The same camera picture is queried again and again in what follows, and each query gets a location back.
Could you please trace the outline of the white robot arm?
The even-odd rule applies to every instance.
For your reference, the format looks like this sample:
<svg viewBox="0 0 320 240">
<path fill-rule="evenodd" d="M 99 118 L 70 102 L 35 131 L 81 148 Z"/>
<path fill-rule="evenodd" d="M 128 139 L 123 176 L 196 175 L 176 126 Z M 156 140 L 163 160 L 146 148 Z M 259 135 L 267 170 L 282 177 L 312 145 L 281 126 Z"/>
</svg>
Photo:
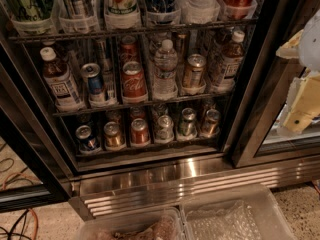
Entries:
<svg viewBox="0 0 320 240">
<path fill-rule="evenodd" d="M 279 117 L 277 134 L 293 137 L 300 135 L 320 115 L 320 10 L 302 30 L 278 48 L 276 55 L 297 59 L 309 71 L 291 82 Z"/>
</svg>

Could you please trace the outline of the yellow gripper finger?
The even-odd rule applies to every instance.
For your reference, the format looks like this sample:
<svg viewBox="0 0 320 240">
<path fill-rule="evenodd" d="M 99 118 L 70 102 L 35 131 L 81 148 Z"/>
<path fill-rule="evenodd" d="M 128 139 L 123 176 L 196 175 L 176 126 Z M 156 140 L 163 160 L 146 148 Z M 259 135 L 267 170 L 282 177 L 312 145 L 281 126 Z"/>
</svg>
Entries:
<svg viewBox="0 0 320 240">
<path fill-rule="evenodd" d="M 300 135 L 320 115 L 320 73 L 311 71 L 290 84 L 286 105 L 282 110 L 277 134 L 283 137 Z"/>
<path fill-rule="evenodd" d="M 298 31 L 285 44 L 280 46 L 276 51 L 276 55 L 283 59 L 298 59 L 299 58 L 298 46 L 300 43 L 302 33 L 303 33 L 303 30 Z"/>
</svg>

